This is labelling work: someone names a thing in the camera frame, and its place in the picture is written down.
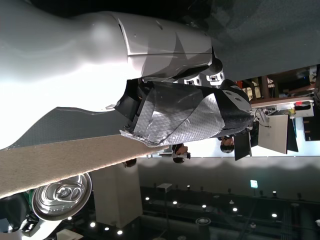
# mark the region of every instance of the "black surface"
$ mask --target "black surface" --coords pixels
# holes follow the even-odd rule
[[[258,146],[258,141],[259,141],[259,122],[254,121],[252,125],[252,130],[250,131],[250,144],[251,148]]]
[[[127,121],[115,110],[99,115],[53,110],[33,125],[10,148],[117,135]]]
[[[16,232],[29,211],[30,208],[23,193],[0,199],[0,233]]]
[[[234,92],[240,95],[244,99],[244,101],[249,102],[249,98],[244,91],[233,88],[232,86],[236,86],[236,84],[233,81],[226,79],[222,82],[220,89]],[[229,100],[229,98],[223,91],[216,88],[209,89],[213,89],[212,92],[215,95],[220,114],[224,121],[223,130],[220,133],[216,134],[214,136],[215,138],[237,134],[252,123],[254,117],[249,112],[240,110],[234,103]]]
[[[286,149],[297,153],[299,152],[296,139],[296,131],[292,119],[288,119]]]
[[[139,109],[141,100],[138,97],[139,81],[127,80],[125,91],[119,103],[114,108],[116,111],[126,117],[131,123]]]
[[[251,146],[249,132],[237,134],[233,137],[234,140],[234,159],[237,161],[248,155],[251,155]]]

